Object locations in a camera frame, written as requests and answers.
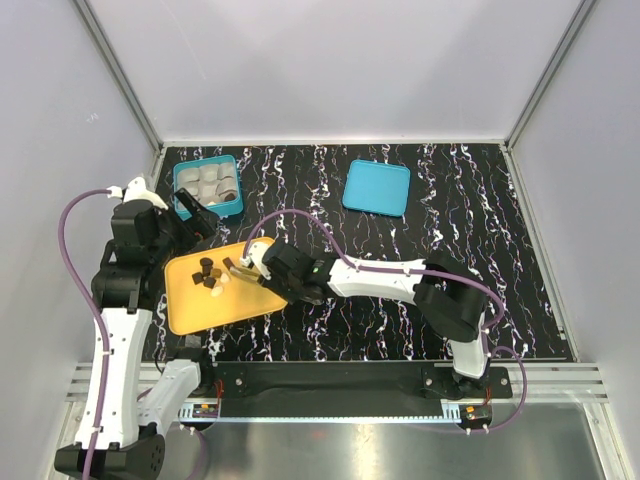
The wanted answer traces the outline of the dark rectangular chocolate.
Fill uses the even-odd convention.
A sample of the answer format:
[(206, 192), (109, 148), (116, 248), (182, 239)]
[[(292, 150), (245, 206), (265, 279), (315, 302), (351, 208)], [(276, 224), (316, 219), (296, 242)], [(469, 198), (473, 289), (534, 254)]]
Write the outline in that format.
[(222, 263), (223, 263), (224, 267), (225, 267), (227, 270), (231, 270), (232, 268), (234, 268), (234, 267), (235, 267), (235, 265), (234, 265), (233, 261), (232, 261), (230, 258), (228, 258), (228, 257), (224, 258), (224, 259), (222, 260)]

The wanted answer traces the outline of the metal tongs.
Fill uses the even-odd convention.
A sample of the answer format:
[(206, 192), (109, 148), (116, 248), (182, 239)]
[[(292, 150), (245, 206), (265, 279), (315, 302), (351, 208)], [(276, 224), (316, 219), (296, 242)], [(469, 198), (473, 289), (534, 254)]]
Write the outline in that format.
[(231, 266), (229, 272), (232, 276), (239, 278), (245, 282), (258, 283), (261, 274), (259, 271), (254, 271), (245, 267)]

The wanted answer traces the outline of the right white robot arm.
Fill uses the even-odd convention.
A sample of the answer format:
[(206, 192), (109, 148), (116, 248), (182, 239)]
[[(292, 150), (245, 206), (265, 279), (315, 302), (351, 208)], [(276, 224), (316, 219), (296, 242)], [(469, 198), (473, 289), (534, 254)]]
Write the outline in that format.
[(375, 297), (415, 306), (432, 330), (449, 341), (457, 390), (472, 397), (488, 387), (488, 352), (481, 339), (488, 294), (444, 256), (405, 262), (336, 253), (312, 257), (277, 240), (271, 245), (252, 242), (248, 262), (259, 272), (258, 283), (288, 303)]

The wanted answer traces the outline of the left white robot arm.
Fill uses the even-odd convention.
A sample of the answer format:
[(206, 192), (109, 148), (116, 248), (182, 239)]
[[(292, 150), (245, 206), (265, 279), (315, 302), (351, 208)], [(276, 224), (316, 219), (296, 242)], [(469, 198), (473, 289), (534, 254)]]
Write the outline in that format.
[(145, 338), (167, 264), (212, 236), (218, 217), (184, 189), (175, 197), (187, 208), (187, 219), (147, 189), (104, 193), (120, 202), (111, 217), (112, 237), (89, 286), (67, 250), (69, 208), (58, 225), (63, 261), (95, 322), (95, 343), (84, 416), (73, 442), (56, 451), (54, 468), (74, 479), (155, 479), (179, 408), (191, 394), (208, 394), (216, 372), (205, 365), (204, 354), (189, 350), (169, 361), (156, 384), (140, 395)]

